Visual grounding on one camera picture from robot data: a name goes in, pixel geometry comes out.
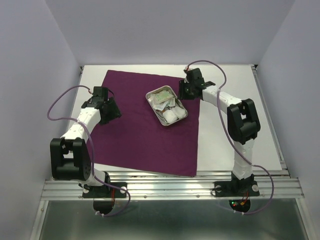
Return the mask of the stainless steel tray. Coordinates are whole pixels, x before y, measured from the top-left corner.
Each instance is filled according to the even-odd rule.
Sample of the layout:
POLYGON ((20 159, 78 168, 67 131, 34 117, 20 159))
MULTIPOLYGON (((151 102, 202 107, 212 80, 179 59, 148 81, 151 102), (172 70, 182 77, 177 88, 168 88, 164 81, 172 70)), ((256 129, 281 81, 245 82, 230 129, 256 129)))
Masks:
POLYGON ((188 116, 188 111, 178 99, 174 90, 168 85, 148 92, 145 98, 160 123, 165 127, 188 116))

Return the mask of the white gauze pad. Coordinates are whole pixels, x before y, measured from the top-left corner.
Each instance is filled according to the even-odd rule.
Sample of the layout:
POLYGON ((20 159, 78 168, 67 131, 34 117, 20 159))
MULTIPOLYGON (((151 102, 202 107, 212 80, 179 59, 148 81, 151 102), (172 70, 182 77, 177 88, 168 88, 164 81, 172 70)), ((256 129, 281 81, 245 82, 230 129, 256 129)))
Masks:
POLYGON ((163 113, 163 117, 168 124, 172 124, 178 119, 176 114, 170 109, 163 113))
POLYGON ((178 119, 183 119, 187 116, 187 111, 179 106, 175 106, 171 110, 178 119))

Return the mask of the green white suture packet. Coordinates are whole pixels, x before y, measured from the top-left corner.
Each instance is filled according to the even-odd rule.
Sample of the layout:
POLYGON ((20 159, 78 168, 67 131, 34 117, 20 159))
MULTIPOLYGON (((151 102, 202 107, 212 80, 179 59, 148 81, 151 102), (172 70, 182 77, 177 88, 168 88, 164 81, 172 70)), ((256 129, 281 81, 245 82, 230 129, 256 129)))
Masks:
POLYGON ((175 98, 171 98, 167 101, 164 101, 162 103, 159 104, 158 109, 160 111, 163 111, 166 107, 168 108, 173 108, 176 105, 176 99, 175 98))

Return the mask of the green gauze bag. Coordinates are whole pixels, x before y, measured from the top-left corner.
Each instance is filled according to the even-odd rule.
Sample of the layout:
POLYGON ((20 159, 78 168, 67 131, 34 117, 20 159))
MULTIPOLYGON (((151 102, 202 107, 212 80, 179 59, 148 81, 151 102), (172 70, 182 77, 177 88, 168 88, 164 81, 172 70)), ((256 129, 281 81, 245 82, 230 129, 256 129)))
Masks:
POLYGON ((173 97, 174 96, 169 91, 162 90, 158 93, 155 93, 152 97, 152 100, 154 104, 158 105, 172 99, 173 97))

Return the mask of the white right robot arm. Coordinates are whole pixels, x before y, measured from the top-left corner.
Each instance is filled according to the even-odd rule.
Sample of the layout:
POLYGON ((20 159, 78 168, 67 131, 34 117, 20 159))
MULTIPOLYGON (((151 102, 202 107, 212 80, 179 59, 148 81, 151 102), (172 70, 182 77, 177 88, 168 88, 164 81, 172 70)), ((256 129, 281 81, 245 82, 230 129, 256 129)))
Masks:
POLYGON ((216 197, 237 197, 259 195, 253 174, 254 140, 261 130, 255 103, 248 98, 242 100, 205 81, 199 68, 184 69, 185 79, 179 81, 180 100, 200 99, 217 107, 219 115, 226 114, 222 128, 234 149, 234 163, 229 181, 216 181, 212 195, 216 197))

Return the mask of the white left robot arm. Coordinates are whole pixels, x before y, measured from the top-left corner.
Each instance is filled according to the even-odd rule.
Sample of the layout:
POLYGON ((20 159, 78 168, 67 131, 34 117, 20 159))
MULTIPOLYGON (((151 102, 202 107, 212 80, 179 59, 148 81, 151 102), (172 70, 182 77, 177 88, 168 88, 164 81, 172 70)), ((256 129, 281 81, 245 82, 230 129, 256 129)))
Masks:
POLYGON ((115 97, 107 87, 89 89, 90 98, 80 108, 77 118, 69 117, 71 127, 50 142, 51 174, 55 180, 77 181, 86 191, 94 188, 100 197, 111 193, 109 175, 95 169, 95 149, 91 133, 97 125, 120 118, 115 97))

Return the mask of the aluminium right side rail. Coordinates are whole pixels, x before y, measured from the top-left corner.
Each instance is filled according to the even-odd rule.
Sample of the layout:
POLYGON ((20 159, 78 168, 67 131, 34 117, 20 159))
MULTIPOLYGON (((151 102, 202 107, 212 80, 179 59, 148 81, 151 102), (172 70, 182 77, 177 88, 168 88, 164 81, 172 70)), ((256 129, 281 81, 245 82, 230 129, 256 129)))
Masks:
POLYGON ((255 80, 255 83, 256 83, 257 90, 259 92, 259 96, 260 96, 262 105, 263 105, 263 109, 264 109, 264 112, 265 112, 265 115, 266 115, 268 126, 269 126, 269 129, 270 129, 270 132, 271 132, 271 136, 272 136, 272 139, 273 139, 273 143, 274 143, 274 146, 276 148, 276 152, 277 152, 277 155, 278 155, 278 158, 279 158, 279 162, 280 162, 280 165, 281 165, 281 169, 283 171, 285 171, 285 174, 284 174, 285 176, 291 177, 291 175, 289 173, 289 170, 288 170, 288 167, 287 167, 287 164, 285 162, 285 159, 284 159, 284 156, 283 156, 283 153, 282 153, 282 149, 281 149, 281 146, 280 146, 280 143, 279 143, 279 140, 278 140, 278 136, 277 136, 276 130, 274 128, 274 124, 273 124, 273 121, 272 121, 272 118, 271 118, 271 115, 270 115, 270 112, 269 112, 269 109, 268 109, 268 106, 267 106, 267 102, 266 102, 266 99, 265 99, 265 96, 264 96, 264 93, 263 93, 263 90, 262 90, 262 87, 261 87, 261 84, 260 84, 260 81, 259 81, 257 67, 258 67, 258 65, 251 65, 251 70, 252 70, 252 74, 253 74, 253 77, 254 77, 254 80, 255 80))

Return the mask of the aluminium rail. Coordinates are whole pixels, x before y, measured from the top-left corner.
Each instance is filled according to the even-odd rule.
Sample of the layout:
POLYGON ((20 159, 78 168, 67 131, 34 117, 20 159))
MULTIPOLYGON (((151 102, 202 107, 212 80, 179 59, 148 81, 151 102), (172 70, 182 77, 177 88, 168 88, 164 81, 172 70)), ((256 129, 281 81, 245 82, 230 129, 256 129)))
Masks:
POLYGON ((283 156, 283 153, 282 153, 282 149, 281 149, 281 146, 280 146, 280 143, 279 143, 279 140, 278 140, 278 136, 277 136, 276 130, 274 128, 274 124, 273 124, 273 121, 272 121, 272 118, 271 118, 271 115, 270 115, 270 112, 269 112, 269 109, 268 109, 268 106, 267 106, 267 102, 266 102, 266 99, 265 99, 265 96, 264 96, 264 93, 263 93, 263 90, 262 90, 262 87, 261 87, 261 84, 260 84, 260 81, 259 81, 257 67, 258 67, 258 65, 251 65, 251 70, 252 70, 252 74, 253 74, 253 77, 254 77, 254 80, 255 80, 255 83, 256 83, 257 90, 259 92, 259 96, 260 96, 262 105, 263 105, 263 109, 264 109, 264 112, 265 112, 265 115, 266 115, 268 126, 269 126, 269 129, 270 129, 270 132, 271 132, 271 136, 272 136, 272 139, 273 139, 273 143, 274 143, 274 146, 276 148, 276 152, 277 152, 277 155, 278 155, 278 158, 279 158, 279 162, 280 162, 280 165, 281 165, 281 169, 283 171, 285 171, 285 174, 284 174, 285 176, 291 177, 291 175, 289 173, 289 170, 288 170, 288 167, 287 167, 287 164, 285 162, 285 159, 284 159, 284 156, 283 156))
MULTIPOLYGON (((275 199, 299 199, 304 193, 297 178, 291 178, 285 170, 272 171, 272 180, 261 170, 255 171, 259 199, 268 199, 273 193, 275 199)), ((133 201, 151 200, 213 200, 211 190, 216 181, 228 181, 227 171, 199 171, 194 177, 156 174, 143 171, 110 171, 113 182, 126 182, 133 201)), ((44 183, 41 200, 82 200, 82 190, 74 181, 47 180, 44 183)))

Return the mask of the aluminium front rail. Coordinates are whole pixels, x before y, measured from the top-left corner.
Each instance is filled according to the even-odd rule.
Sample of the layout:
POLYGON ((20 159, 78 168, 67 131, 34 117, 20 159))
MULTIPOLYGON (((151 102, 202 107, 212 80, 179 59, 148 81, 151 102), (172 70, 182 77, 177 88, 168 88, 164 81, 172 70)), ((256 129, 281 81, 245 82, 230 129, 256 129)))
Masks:
MULTIPOLYGON (((297 178, 291 178, 285 170, 272 171, 272 180, 261 170, 255 171, 259 199, 268 199, 273 193, 275 199, 299 199, 304 193, 297 178)), ((143 171, 110 171, 113 182, 126 182, 133 201, 151 200, 213 200, 211 190, 216 181, 228 181, 227 171, 199 171, 194 177, 156 174, 143 171)), ((74 181, 47 180, 44 183, 41 200, 82 200, 82 190, 74 181)))

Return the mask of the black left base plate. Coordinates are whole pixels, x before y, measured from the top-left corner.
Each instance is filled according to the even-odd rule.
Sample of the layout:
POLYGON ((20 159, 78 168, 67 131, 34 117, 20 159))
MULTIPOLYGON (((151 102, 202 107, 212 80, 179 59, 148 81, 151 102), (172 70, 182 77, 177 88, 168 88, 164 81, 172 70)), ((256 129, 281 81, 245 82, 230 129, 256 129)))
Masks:
POLYGON ((113 187, 105 184, 101 186, 89 186, 87 184, 78 184, 82 188, 82 198, 93 199, 93 210, 95 214, 103 218, 114 217, 121 214, 129 205, 131 196, 127 190, 126 182, 115 182, 113 187), (116 199, 126 199, 127 203, 117 209, 116 199))

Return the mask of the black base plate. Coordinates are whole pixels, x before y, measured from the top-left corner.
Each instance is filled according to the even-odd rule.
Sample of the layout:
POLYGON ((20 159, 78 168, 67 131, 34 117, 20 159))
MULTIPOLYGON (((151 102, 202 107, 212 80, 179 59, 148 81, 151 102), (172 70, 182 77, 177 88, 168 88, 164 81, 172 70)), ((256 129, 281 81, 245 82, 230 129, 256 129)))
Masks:
POLYGON ((251 208, 250 197, 259 197, 260 191, 257 182, 249 177, 241 180, 234 178, 230 181, 216 181, 210 194, 217 198, 230 197, 231 209, 247 214, 251 208))
POLYGON ((82 188, 82 198, 93 199, 93 210, 95 214, 103 218, 114 217, 121 214, 129 205, 131 196, 127 190, 126 182, 115 182, 113 187, 105 184, 101 186, 89 186, 87 184, 78 184, 82 188), (127 203, 117 209, 116 199, 126 199, 127 203))

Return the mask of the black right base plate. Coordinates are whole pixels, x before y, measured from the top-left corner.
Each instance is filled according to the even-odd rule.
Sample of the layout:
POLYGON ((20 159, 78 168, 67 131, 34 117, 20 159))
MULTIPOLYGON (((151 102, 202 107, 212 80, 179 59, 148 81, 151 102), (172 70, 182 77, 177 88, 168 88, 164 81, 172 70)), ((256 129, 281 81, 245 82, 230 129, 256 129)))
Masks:
POLYGON ((230 181, 216 181, 210 194, 217 198, 230 197, 231 209, 247 214, 251 208, 250 197, 259 197, 260 191, 257 182, 249 177, 241 180, 234 178, 230 181))

